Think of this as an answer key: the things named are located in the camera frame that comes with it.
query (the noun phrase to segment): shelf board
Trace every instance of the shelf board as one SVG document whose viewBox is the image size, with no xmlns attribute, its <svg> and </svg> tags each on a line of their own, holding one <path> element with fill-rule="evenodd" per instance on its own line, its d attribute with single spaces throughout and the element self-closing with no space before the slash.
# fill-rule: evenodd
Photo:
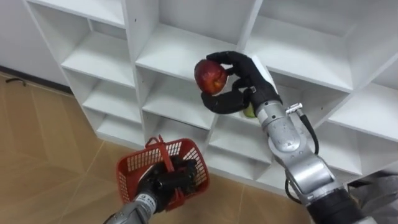
<svg viewBox="0 0 398 224">
<path fill-rule="evenodd" d="M 208 131 L 172 119 L 161 118 L 153 136 L 159 134 L 162 135 L 164 141 L 174 141 L 181 138 L 191 139 L 203 152 Z"/>
<path fill-rule="evenodd" d="M 128 122 L 114 116 L 107 115 L 96 132 L 139 146 L 145 145 L 140 124 Z"/>
<path fill-rule="evenodd" d="M 337 110 L 329 121 L 341 126 L 398 141 L 398 90 L 369 84 Z"/>
<path fill-rule="evenodd" d="M 257 126 L 257 127 L 261 127 L 260 122 L 257 118 L 247 118 L 244 114 L 243 111 L 240 112 L 236 112 L 233 114 L 228 114 L 227 117 L 229 118 L 233 118 L 236 119 L 238 121 L 243 121 L 245 123 Z"/>
<path fill-rule="evenodd" d="M 343 38 L 259 16 L 245 52 L 272 72 L 351 92 Z"/>
<path fill-rule="evenodd" d="M 255 178 L 256 162 L 250 158 L 209 147 L 204 159 L 211 172 L 224 177 L 236 176 L 249 180 Z"/>
<path fill-rule="evenodd" d="M 124 28 L 120 0 L 28 0 L 63 12 Z"/>
<path fill-rule="evenodd" d="M 274 161 L 271 166 L 265 171 L 265 173 L 257 179 L 257 181 L 265 184 L 266 189 L 273 193 L 286 195 L 285 179 L 286 176 L 284 168 L 276 163 L 276 161 Z"/>
<path fill-rule="evenodd" d="M 139 106 L 134 89 L 100 81 L 83 106 L 106 114 L 141 123 Z"/>
<path fill-rule="evenodd" d="M 267 137 L 260 127 L 225 117 L 218 120 L 209 145 L 267 164 L 272 160 Z"/>
<path fill-rule="evenodd" d="M 91 32 L 62 67 L 134 88 L 127 41 L 98 32 Z"/>
<path fill-rule="evenodd" d="M 177 78 L 162 77 L 152 87 L 144 107 L 145 111 L 210 129 L 215 114 L 209 111 L 200 98 L 196 84 Z"/>
<path fill-rule="evenodd" d="M 136 65 L 194 82 L 193 69 L 206 55 L 234 50 L 235 45 L 159 24 Z"/>
<path fill-rule="evenodd" d="M 361 155 L 355 130 L 324 123 L 315 132 L 319 140 L 319 156 L 330 167 L 349 174 L 362 175 Z M 313 141 L 309 141 L 308 144 L 314 148 Z"/>
</svg>

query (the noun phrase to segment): white wall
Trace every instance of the white wall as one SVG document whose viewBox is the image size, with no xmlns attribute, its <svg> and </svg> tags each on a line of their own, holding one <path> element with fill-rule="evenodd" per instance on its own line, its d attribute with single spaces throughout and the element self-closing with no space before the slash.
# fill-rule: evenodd
<svg viewBox="0 0 398 224">
<path fill-rule="evenodd" d="M 0 65 L 68 85 L 23 0 L 0 0 Z"/>
</svg>

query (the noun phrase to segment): green fruit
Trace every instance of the green fruit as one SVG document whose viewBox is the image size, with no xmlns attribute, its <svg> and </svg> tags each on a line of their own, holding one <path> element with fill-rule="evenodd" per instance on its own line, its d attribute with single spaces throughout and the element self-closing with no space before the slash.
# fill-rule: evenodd
<svg viewBox="0 0 398 224">
<path fill-rule="evenodd" d="M 246 109 L 243 109 L 243 114 L 247 118 L 256 118 L 256 115 L 254 115 L 252 104 L 250 104 Z"/>
</svg>

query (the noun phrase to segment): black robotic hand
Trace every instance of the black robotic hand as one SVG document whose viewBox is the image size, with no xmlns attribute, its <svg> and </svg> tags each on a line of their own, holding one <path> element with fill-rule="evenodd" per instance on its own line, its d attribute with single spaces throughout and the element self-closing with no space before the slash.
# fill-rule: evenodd
<svg viewBox="0 0 398 224">
<path fill-rule="evenodd" d="M 175 196 L 176 189 L 180 189 L 185 196 L 196 191 L 197 161 L 183 160 L 178 156 L 170 159 L 175 171 L 167 172 L 164 162 L 158 162 L 142 176 L 137 188 L 137 195 L 147 193 L 155 198 L 155 213 L 166 209 Z"/>
<path fill-rule="evenodd" d="M 219 64 L 232 65 L 227 69 L 228 75 L 239 77 L 232 85 L 232 90 L 217 96 L 202 92 L 203 104 L 217 114 L 230 114 L 241 111 L 252 103 L 254 111 L 265 101 L 282 102 L 271 83 L 267 82 L 257 69 L 252 59 L 244 54 L 225 51 L 209 54 L 207 60 Z"/>
</svg>

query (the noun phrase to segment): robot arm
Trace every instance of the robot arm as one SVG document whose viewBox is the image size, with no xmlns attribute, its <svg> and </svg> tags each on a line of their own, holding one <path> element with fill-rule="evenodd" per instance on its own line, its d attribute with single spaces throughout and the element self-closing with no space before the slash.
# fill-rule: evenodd
<svg viewBox="0 0 398 224">
<path fill-rule="evenodd" d="M 289 181 L 300 201 L 306 206 L 313 221 L 317 224 L 375 223 L 365 217 L 356 206 L 347 191 L 336 180 L 326 162 L 317 155 L 319 147 L 315 132 L 307 117 L 302 113 L 300 103 L 285 109 L 277 94 L 275 84 L 268 70 L 257 57 L 249 58 L 237 52 L 218 52 L 207 56 L 208 60 L 233 65 L 233 71 L 240 78 L 229 93 L 210 96 L 202 93 L 205 106 L 215 113 L 234 113 L 252 103 L 255 114 L 261 124 L 264 137 L 276 161 L 285 168 Z M 239 95 L 238 88 L 246 88 L 238 97 L 241 105 L 231 112 L 228 106 L 236 108 L 232 98 Z M 297 113 L 303 124 L 314 138 L 316 153 L 308 146 L 306 135 L 296 128 L 290 114 Z"/>
</svg>

